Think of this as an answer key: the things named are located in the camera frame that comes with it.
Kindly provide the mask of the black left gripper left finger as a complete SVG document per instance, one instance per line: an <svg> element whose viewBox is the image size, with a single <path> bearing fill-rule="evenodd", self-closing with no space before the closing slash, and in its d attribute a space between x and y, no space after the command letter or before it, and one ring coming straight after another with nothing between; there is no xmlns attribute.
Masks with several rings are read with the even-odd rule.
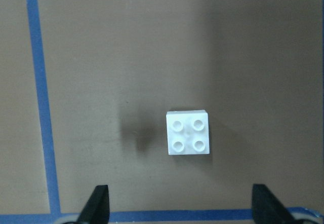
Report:
<svg viewBox="0 0 324 224"><path fill-rule="evenodd" d="M108 185L94 188L76 223L108 223L110 217Z"/></svg>

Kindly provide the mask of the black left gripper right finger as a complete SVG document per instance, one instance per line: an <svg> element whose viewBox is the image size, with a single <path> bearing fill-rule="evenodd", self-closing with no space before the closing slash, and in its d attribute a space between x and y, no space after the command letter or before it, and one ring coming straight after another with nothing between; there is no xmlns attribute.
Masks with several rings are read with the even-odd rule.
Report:
<svg viewBox="0 0 324 224"><path fill-rule="evenodd" d="M296 221L265 184L253 184L252 218L255 223L293 223Z"/></svg>

